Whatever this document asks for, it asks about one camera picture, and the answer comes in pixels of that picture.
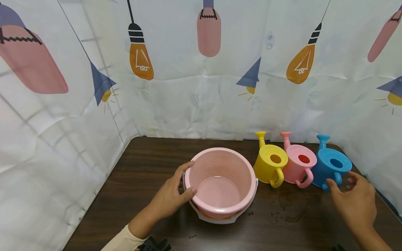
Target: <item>pink watering can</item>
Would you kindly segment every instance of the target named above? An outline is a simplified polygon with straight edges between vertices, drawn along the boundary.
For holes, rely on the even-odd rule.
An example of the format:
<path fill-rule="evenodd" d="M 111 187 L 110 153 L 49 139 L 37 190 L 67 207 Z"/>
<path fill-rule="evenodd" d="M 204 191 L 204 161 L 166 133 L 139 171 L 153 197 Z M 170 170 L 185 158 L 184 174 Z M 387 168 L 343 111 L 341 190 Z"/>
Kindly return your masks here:
<path fill-rule="evenodd" d="M 307 147 L 302 145 L 290 145 L 289 136 L 291 132 L 281 132 L 285 151 L 289 161 L 284 167 L 283 176 L 287 183 L 296 184 L 300 188 L 308 187 L 314 179 L 311 168 L 317 164 L 316 155 Z"/>

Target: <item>dark brown table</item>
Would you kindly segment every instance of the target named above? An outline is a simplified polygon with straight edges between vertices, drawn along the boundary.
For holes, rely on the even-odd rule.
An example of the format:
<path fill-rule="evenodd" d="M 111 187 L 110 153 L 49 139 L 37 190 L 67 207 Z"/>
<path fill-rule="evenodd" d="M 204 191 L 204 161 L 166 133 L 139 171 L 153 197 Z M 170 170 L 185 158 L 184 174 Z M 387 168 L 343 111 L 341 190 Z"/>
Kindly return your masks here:
<path fill-rule="evenodd" d="M 272 143 L 283 147 L 283 143 Z M 317 144 L 302 144 L 317 152 Z M 258 141 L 219 141 L 139 137 L 131 141 L 64 251 L 99 251 L 148 202 L 175 169 L 198 152 L 227 147 L 253 165 Z M 335 145 L 329 148 L 340 150 Z M 402 224 L 377 195 L 375 228 L 394 249 L 402 250 Z M 341 244 L 359 250 L 335 211 L 330 194 L 311 185 L 299 189 L 284 182 L 274 189 L 260 183 L 250 208 L 234 224 L 213 225 L 198 219 L 189 204 L 153 229 L 173 251 L 331 250 Z"/>

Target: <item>watering can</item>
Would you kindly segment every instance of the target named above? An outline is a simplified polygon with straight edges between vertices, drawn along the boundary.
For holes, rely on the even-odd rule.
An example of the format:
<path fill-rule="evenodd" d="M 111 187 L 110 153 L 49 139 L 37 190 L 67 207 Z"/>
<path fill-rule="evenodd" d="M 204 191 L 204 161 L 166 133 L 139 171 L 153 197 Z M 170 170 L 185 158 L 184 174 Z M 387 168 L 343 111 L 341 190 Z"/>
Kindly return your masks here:
<path fill-rule="evenodd" d="M 317 135 L 320 146 L 317 153 L 317 164 L 311 169 L 314 175 L 313 185 L 328 191 L 326 179 L 334 180 L 338 186 L 342 184 L 342 176 L 352 169 L 352 162 L 345 154 L 326 147 L 329 135 Z"/>
<path fill-rule="evenodd" d="M 276 145 L 266 145 L 265 132 L 258 132 L 255 135 L 260 141 L 260 151 L 254 164 L 255 176 L 259 181 L 278 188 L 283 182 L 282 169 L 289 160 L 287 154 Z"/>
<path fill-rule="evenodd" d="M 283 169 L 283 176 L 287 183 L 296 184 L 300 188 L 308 187 L 314 179 L 311 168 L 317 164 L 316 155 L 307 147 L 302 145 L 291 145 L 289 136 L 291 132 L 281 132 L 285 151 L 289 158 Z"/>

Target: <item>person's left hand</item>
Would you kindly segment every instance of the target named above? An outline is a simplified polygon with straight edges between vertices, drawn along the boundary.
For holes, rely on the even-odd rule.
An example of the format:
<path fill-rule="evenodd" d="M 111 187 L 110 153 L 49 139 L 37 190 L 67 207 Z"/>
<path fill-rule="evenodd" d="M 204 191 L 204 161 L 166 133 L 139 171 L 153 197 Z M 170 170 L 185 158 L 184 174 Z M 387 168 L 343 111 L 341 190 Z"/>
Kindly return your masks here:
<path fill-rule="evenodd" d="M 187 188 L 182 194 L 179 194 L 178 192 L 183 173 L 193 165 L 194 161 L 190 161 L 179 166 L 173 177 L 166 180 L 165 184 L 163 184 L 147 206 L 147 208 L 158 218 L 157 220 L 161 220 L 174 214 L 197 193 L 196 188 Z"/>

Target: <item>sleeve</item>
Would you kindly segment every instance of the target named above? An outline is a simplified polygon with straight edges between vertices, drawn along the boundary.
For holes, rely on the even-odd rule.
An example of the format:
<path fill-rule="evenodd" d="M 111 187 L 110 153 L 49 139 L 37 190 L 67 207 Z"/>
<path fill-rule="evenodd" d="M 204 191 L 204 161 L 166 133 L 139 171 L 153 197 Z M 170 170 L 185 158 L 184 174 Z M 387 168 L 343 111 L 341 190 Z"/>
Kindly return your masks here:
<path fill-rule="evenodd" d="M 126 225 L 101 251 L 134 251 L 145 241 L 146 239 L 141 240 L 131 234 Z"/>

